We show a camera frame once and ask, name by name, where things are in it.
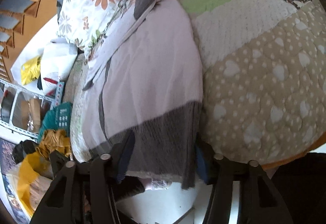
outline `yellow fabric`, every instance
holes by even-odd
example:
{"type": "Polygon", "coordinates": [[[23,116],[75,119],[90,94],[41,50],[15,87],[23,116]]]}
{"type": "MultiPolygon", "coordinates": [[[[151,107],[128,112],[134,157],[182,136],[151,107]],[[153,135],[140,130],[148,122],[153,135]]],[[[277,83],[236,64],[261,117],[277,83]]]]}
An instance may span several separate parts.
{"type": "Polygon", "coordinates": [[[21,201],[30,217],[34,214],[34,210],[29,202],[30,185],[40,176],[36,171],[45,171],[48,167],[48,163],[42,162],[40,158],[41,156],[38,152],[28,154],[19,168],[17,185],[18,199],[21,201]]]}
{"type": "Polygon", "coordinates": [[[66,137],[65,130],[45,130],[43,137],[36,151],[46,160],[50,153],[57,150],[66,157],[71,155],[70,138],[66,137]]]}
{"type": "Polygon", "coordinates": [[[22,85],[31,83],[32,81],[37,80],[41,74],[41,57],[37,56],[26,63],[21,67],[21,78],[22,85]]]}

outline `black bag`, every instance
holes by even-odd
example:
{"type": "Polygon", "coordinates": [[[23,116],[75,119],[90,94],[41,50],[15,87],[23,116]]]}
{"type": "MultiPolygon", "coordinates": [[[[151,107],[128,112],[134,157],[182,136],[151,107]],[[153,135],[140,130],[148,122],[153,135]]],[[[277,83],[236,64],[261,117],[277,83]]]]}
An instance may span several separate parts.
{"type": "Polygon", "coordinates": [[[38,144],[32,140],[21,141],[12,151],[12,158],[14,162],[16,164],[22,162],[27,154],[32,154],[36,151],[35,148],[37,146],[38,144]]]}

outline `yellow plastic bag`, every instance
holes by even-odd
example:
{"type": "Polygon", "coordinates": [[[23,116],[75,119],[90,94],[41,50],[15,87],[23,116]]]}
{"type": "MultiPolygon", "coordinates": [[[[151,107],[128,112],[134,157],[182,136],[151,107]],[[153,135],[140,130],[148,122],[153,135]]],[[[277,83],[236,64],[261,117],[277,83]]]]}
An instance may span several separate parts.
{"type": "Polygon", "coordinates": [[[41,75],[41,56],[34,57],[21,67],[22,85],[37,80],[41,75]]]}
{"type": "Polygon", "coordinates": [[[51,164],[38,152],[28,154],[25,159],[9,170],[7,179],[18,198],[22,210],[31,218],[41,202],[52,180],[41,175],[49,175],[51,164]]]}

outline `white bag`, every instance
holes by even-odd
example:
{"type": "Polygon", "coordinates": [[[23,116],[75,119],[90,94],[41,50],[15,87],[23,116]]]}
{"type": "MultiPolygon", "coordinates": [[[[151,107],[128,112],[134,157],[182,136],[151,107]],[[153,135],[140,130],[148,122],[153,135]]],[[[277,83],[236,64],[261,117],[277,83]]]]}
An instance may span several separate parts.
{"type": "Polygon", "coordinates": [[[41,80],[43,93],[52,94],[56,90],[56,84],[51,81],[66,81],[71,68],[77,58],[77,46],[68,44],[64,38],[51,40],[44,47],[41,60],[41,80]]]}

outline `white pillow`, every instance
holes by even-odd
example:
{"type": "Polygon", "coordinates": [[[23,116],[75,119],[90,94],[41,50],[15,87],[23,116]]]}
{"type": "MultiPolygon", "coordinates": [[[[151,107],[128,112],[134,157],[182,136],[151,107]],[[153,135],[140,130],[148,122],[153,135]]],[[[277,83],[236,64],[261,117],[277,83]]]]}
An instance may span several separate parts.
{"type": "Polygon", "coordinates": [[[107,30],[121,0],[63,0],[58,36],[75,43],[89,59],[92,48],[107,30]]]}

